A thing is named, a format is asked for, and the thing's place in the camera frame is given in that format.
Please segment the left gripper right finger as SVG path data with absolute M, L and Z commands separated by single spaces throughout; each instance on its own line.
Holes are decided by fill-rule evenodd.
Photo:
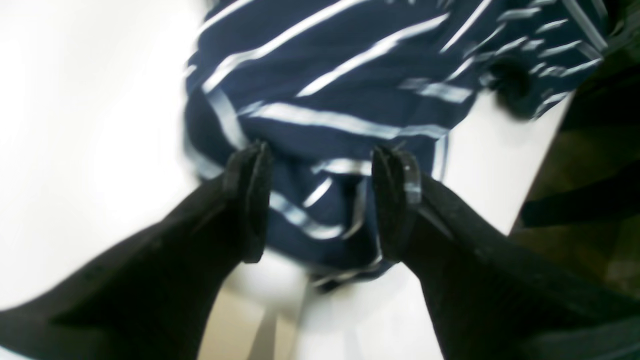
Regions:
M 409 152 L 377 146 L 382 257 L 418 278 L 446 360 L 637 360 L 639 301 L 510 243 Z

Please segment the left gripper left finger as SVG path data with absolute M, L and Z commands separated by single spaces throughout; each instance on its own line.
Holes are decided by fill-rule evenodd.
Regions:
M 266 246 L 272 153 L 231 155 L 162 220 L 53 289 L 1 312 L 2 355 L 25 360 L 195 360 L 217 294 Z

